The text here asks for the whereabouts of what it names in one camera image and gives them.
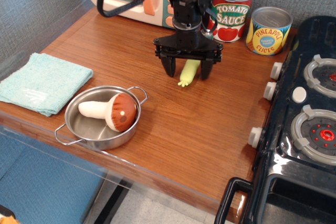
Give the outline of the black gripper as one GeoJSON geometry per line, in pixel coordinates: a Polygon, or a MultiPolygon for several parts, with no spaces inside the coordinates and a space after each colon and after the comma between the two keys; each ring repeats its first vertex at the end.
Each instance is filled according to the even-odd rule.
{"type": "Polygon", "coordinates": [[[205,35],[202,22],[194,27],[176,26],[170,36],[154,39],[155,55],[170,77],[174,77],[176,59],[193,59],[201,61],[201,78],[206,80],[215,63],[221,62],[223,45],[210,40],[205,35]]]}

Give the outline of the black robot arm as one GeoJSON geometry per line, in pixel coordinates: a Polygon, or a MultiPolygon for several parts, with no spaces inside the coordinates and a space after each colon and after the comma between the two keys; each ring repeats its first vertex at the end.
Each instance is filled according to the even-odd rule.
{"type": "Polygon", "coordinates": [[[206,38],[207,23],[214,13],[212,0],[169,0],[173,8],[175,34],[156,38],[155,54],[169,76],[174,76],[175,60],[201,62],[201,78],[207,79],[215,63],[222,59],[223,45],[206,38]]]}

